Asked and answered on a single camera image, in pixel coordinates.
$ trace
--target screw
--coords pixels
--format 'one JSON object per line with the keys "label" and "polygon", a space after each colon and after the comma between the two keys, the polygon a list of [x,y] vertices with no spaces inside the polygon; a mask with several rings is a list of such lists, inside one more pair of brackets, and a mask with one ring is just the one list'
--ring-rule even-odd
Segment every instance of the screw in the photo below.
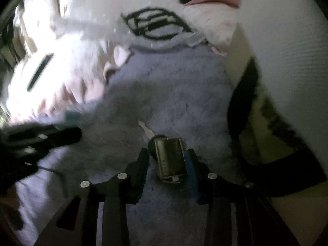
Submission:
{"label": "screw", "polygon": [[90,182],[87,181],[87,180],[82,181],[81,184],[80,184],[80,186],[81,186],[82,188],[87,188],[87,187],[90,186]]}
{"label": "screw", "polygon": [[209,173],[207,176],[209,179],[217,179],[218,178],[217,174],[215,174],[215,173]]}
{"label": "screw", "polygon": [[118,178],[118,179],[126,179],[127,177],[128,177],[128,175],[125,174],[125,173],[121,173],[121,174],[118,174],[118,175],[117,175],[117,178]]}
{"label": "screw", "polygon": [[36,150],[32,147],[27,147],[24,149],[24,152],[26,152],[27,154],[33,154],[36,152]]}
{"label": "screw", "polygon": [[39,137],[40,139],[44,139],[44,140],[48,138],[48,136],[45,135],[45,134],[39,134],[38,137]]}
{"label": "screw", "polygon": [[246,182],[246,183],[245,183],[245,187],[246,187],[247,189],[252,189],[252,188],[254,187],[254,183],[253,183],[253,182]]}

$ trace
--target small motor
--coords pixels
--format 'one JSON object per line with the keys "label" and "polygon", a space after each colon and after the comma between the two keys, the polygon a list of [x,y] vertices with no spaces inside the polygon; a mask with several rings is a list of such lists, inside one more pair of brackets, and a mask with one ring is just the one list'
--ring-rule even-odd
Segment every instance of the small motor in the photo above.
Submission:
{"label": "small motor", "polygon": [[187,174],[181,140],[156,135],[150,140],[148,148],[158,161],[160,179],[165,183],[180,183]]}

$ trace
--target black strap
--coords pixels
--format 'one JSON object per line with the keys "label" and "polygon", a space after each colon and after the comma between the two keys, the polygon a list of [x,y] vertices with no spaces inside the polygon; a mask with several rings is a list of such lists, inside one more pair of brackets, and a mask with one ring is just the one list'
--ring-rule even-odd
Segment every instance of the black strap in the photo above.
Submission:
{"label": "black strap", "polygon": [[233,154],[239,159],[248,180],[254,182],[267,197],[292,194],[326,181],[327,178],[310,149],[256,166],[249,164],[242,156],[239,135],[247,124],[258,78],[256,63],[252,58],[233,92],[228,109]]}

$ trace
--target metal screw head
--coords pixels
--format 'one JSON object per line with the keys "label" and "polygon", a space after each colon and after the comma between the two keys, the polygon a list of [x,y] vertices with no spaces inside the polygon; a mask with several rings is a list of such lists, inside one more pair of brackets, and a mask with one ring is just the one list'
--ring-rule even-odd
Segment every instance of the metal screw head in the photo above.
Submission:
{"label": "metal screw head", "polygon": [[24,152],[26,152],[27,154],[33,154],[36,152],[36,149],[34,149],[32,147],[27,147],[24,149]]}
{"label": "metal screw head", "polygon": [[82,181],[81,184],[80,184],[80,186],[81,186],[82,188],[87,188],[87,187],[90,186],[90,182],[87,181],[87,180]]}
{"label": "metal screw head", "polygon": [[127,177],[128,177],[128,175],[125,174],[125,173],[121,173],[121,174],[118,174],[118,175],[117,175],[117,178],[118,178],[118,179],[126,179]]}
{"label": "metal screw head", "polygon": [[45,134],[39,134],[38,137],[39,137],[40,139],[44,139],[44,140],[48,138],[48,136],[45,135]]}
{"label": "metal screw head", "polygon": [[254,183],[253,183],[253,182],[246,182],[246,183],[245,183],[245,187],[246,187],[247,189],[252,189],[252,188],[254,187]]}
{"label": "metal screw head", "polygon": [[207,176],[209,179],[217,179],[218,178],[217,174],[215,174],[215,173],[209,173]]}

